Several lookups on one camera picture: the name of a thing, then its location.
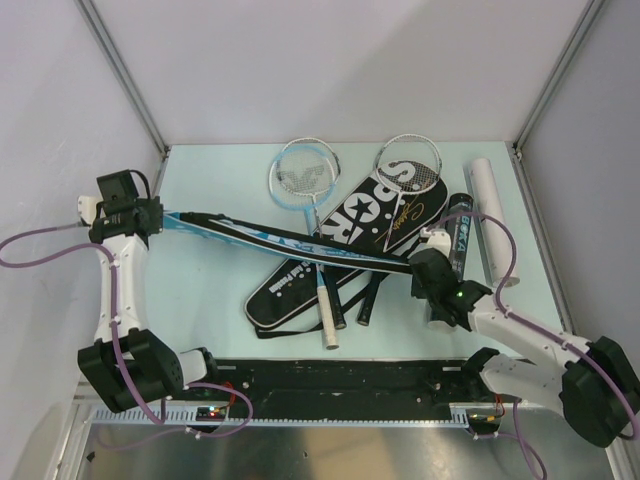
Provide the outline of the black shuttlecock tube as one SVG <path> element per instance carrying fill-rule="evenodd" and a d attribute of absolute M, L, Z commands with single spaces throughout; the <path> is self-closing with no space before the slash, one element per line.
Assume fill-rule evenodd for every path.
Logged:
<path fill-rule="evenodd" d="M 449 199 L 446 216 L 451 216 L 455 213 L 471 212 L 473 210 L 473 204 L 474 199 L 471 195 L 467 193 L 455 193 Z M 457 279 L 462 280 L 471 230 L 471 217 L 459 216 L 447 220 L 444 228 L 451 237 L 451 249 L 448 259 L 453 271 L 456 273 Z M 427 327 L 435 332 L 444 334 L 451 334 L 455 331 L 454 327 L 437 318 L 434 312 L 431 312 Z"/>

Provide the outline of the blue racket bag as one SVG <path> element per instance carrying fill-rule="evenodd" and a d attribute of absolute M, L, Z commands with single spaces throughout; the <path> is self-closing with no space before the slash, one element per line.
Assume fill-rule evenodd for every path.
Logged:
<path fill-rule="evenodd" d="M 166 211 L 163 213 L 163 227 L 324 266 L 387 274 L 412 273 L 402 257 L 368 253 L 350 245 L 251 224 L 225 215 Z"/>

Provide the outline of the blue racket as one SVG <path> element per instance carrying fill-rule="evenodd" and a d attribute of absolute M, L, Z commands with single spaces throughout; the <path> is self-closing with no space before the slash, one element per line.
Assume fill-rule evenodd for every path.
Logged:
<path fill-rule="evenodd" d="M 318 206 L 335 184 L 330 160 L 315 146 L 293 145 L 279 153 L 269 171 L 268 186 L 282 208 L 302 211 L 309 235 L 320 232 Z"/>

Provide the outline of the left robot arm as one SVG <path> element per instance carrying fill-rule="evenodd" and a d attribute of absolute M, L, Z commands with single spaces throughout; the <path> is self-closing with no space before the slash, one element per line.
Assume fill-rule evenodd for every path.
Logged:
<path fill-rule="evenodd" d="M 98 248 L 100 317 L 78 366 L 114 413 L 181 394 L 214 397 L 222 376 L 204 347 L 176 353 L 154 335 L 146 312 L 149 237 L 163 229 L 160 199 L 101 200 L 81 196 L 78 215 Z"/>

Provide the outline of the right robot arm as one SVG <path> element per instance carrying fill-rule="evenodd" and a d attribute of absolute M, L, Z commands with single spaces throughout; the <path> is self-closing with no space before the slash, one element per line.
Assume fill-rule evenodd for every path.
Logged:
<path fill-rule="evenodd" d="M 414 280 L 443 320 L 492 338 L 520 355 L 511 360 L 487 350 L 462 376 L 464 393 L 476 401 L 491 394 L 518 397 L 560 415 L 589 443 L 606 448 L 639 436 L 639 378 L 622 347 L 548 330 L 499 302 L 496 292 L 457 278 L 447 257 L 427 248 L 409 258 Z"/>

